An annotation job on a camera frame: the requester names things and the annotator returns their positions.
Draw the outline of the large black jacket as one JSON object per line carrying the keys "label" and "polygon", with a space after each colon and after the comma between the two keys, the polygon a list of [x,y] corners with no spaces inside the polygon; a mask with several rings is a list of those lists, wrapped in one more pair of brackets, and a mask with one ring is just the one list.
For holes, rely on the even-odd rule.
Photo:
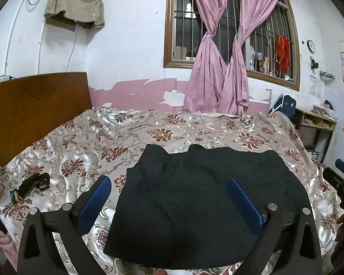
{"label": "large black jacket", "polygon": [[307,192],[275,151],[191,145],[169,154],[147,145],[127,170],[104,253],[169,270],[223,267],[243,261],[257,240],[225,188],[236,178],[258,205],[295,211]]}

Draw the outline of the floral satin bedspread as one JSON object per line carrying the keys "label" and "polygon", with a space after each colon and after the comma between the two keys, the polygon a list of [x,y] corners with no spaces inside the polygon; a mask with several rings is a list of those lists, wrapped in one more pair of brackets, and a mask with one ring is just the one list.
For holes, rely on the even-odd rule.
{"label": "floral satin bedspread", "polygon": [[[0,219],[18,247],[32,207],[59,209],[74,202],[101,175],[111,179],[112,192],[91,231],[83,238],[107,274],[148,274],[148,269],[104,254],[109,227],[127,169],[134,166],[145,146],[157,144],[169,153],[186,151],[192,144],[206,148],[228,146],[238,151],[277,152],[308,193],[318,231],[323,269],[331,270],[336,220],[342,214],[335,190],[322,177],[323,168],[312,159],[291,121],[280,113],[255,117],[232,115],[164,114],[117,111],[109,107],[87,110],[25,148],[0,167]],[[34,188],[17,204],[10,191],[32,174],[48,173],[50,187]]]}

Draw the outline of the small dark object on bed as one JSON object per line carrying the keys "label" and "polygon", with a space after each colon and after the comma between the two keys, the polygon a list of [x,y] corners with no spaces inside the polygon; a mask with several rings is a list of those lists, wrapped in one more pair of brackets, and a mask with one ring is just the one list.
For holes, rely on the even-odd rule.
{"label": "small dark object on bed", "polygon": [[35,173],[26,178],[18,189],[10,191],[10,201],[17,204],[25,199],[34,188],[44,191],[50,187],[50,175],[48,173]]}

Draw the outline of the small wooden shelf desk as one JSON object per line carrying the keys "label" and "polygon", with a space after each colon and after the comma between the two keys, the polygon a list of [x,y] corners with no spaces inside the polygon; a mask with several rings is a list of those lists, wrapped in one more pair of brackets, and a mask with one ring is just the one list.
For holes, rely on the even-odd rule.
{"label": "small wooden shelf desk", "polygon": [[305,149],[323,163],[330,147],[337,122],[312,110],[296,108],[291,118]]}

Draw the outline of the navy blue backpack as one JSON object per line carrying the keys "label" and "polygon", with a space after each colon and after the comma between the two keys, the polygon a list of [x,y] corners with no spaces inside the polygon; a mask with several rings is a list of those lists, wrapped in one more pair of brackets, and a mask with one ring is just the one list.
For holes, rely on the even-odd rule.
{"label": "navy blue backpack", "polygon": [[281,94],[273,107],[269,110],[272,112],[281,112],[287,118],[292,118],[296,112],[296,100],[289,95]]}

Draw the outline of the brown wooden headboard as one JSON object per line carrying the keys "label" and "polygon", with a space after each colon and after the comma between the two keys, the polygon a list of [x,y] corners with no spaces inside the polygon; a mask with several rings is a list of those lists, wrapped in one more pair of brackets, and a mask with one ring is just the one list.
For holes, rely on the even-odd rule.
{"label": "brown wooden headboard", "polygon": [[0,82],[0,166],[91,107],[85,72]]}

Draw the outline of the pink left curtain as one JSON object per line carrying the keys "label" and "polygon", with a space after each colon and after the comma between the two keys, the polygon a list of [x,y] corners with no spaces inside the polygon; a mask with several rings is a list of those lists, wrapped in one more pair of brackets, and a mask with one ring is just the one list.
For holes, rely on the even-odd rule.
{"label": "pink left curtain", "polygon": [[196,0],[206,32],[199,45],[186,91],[183,110],[191,113],[216,112],[227,65],[214,43],[227,0]]}

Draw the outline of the pink curtain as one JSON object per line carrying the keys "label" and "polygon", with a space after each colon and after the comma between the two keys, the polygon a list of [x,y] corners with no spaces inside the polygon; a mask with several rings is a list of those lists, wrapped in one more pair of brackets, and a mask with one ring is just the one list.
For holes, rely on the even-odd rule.
{"label": "pink curtain", "polygon": [[206,32],[199,45],[186,91],[183,110],[191,113],[216,112],[227,65],[214,43],[227,0],[196,0]]}
{"label": "pink curtain", "polygon": [[278,0],[240,0],[239,29],[225,71],[217,112],[242,115],[248,107],[249,85],[242,46],[251,33],[272,13]]}

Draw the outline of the red hanging item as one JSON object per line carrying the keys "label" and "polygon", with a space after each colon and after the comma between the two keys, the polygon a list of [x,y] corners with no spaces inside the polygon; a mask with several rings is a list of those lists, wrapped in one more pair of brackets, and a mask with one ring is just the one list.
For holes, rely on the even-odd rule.
{"label": "red hanging item", "polygon": [[290,70],[290,47],[291,43],[285,36],[275,38],[276,68],[279,74],[287,73]]}

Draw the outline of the wooden framed barred window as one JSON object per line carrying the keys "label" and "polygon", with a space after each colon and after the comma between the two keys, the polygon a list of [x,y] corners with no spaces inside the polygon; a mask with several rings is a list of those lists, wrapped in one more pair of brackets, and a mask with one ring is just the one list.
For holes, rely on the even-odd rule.
{"label": "wooden framed barred window", "polygon": [[[232,55],[232,44],[239,29],[240,0],[227,0],[216,36],[213,38],[224,61]],[[164,33],[165,68],[192,68],[206,32],[195,0],[167,0]],[[275,38],[285,36],[291,43],[290,70],[279,74],[276,68]],[[300,89],[300,50],[290,0],[278,0],[269,17],[242,46],[250,78],[267,81],[298,91]]]}

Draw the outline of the beige cloth covered shelf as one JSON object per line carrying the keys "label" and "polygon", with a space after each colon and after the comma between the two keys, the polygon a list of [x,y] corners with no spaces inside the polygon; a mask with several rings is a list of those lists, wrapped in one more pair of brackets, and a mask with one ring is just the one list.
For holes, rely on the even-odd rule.
{"label": "beige cloth covered shelf", "polygon": [[102,0],[48,0],[44,18],[79,23],[88,29],[102,29],[105,26],[104,4]]}

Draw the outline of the pink right curtain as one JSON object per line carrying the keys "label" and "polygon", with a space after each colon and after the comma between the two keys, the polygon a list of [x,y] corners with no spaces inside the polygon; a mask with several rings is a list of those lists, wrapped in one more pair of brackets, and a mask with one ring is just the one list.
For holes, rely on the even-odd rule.
{"label": "pink right curtain", "polygon": [[242,46],[251,33],[272,13],[278,0],[240,0],[239,29],[225,71],[217,112],[242,115],[248,107],[249,85]]}

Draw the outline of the round wall clock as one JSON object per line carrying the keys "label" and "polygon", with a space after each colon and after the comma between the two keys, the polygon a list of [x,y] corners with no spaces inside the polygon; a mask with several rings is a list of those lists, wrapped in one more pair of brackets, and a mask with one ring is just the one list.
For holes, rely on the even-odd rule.
{"label": "round wall clock", "polygon": [[314,42],[312,40],[307,40],[306,44],[307,44],[307,47],[308,47],[309,51],[311,53],[315,53],[316,46],[315,46]]}

